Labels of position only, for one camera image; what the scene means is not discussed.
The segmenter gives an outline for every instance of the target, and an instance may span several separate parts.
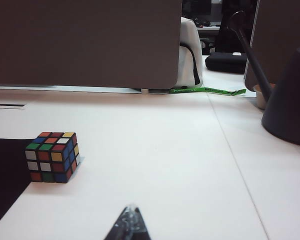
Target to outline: black mat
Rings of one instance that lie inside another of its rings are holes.
[[[0,139],[0,219],[30,183],[25,148],[32,139]]]

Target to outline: rubik's cube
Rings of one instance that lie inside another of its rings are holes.
[[[75,132],[42,132],[25,148],[33,182],[67,183],[80,163]]]

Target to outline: white square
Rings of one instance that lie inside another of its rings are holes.
[[[80,153],[75,157],[76,165],[81,162]]]
[[[38,171],[38,164],[35,161],[28,161],[28,169]]]
[[[25,151],[25,158],[28,160],[37,160],[35,151]]]
[[[51,167],[50,167],[49,163],[40,162],[40,168],[41,168],[41,171],[51,172]]]
[[[57,144],[66,144],[69,141],[69,138],[60,138],[56,143]]]

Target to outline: green square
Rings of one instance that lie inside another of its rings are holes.
[[[52,173],[42,172],[42,180],[46,183],[54,183],[55,179]]]
[[[38,143],[30,143],[26,149],[37,149],[39,147],[40,144]]]
[[[39,150],[50,150],[52,148],[52,144],[42,144]]]

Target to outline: gray partition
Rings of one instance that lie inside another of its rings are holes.
[[[182,0],[0,0],[0,85],[169,89]]]
[[[300,0],[259,0],[252,49],[271,83],[276,83],[296,48],[300,47]],[[250,65],[249,90],[257,84]]]

